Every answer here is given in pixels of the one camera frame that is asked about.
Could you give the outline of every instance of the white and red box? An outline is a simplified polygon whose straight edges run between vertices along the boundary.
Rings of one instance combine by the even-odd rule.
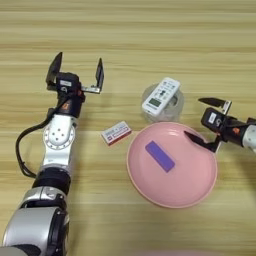
[[[101,133],[103,139],[110,146],[132,132],[125,121],[122,121]]]

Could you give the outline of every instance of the pink bowl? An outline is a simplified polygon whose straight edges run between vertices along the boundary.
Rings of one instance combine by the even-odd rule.
[[[217,178],[215,155],[190,141],[184,131],[202,137],[182,124],[156,123],[142,130],[128,150],[127,168],[134,186],[160,206],[195,205],[210,193]],[[168,173],[145,150],[152,140],[175,162]]]

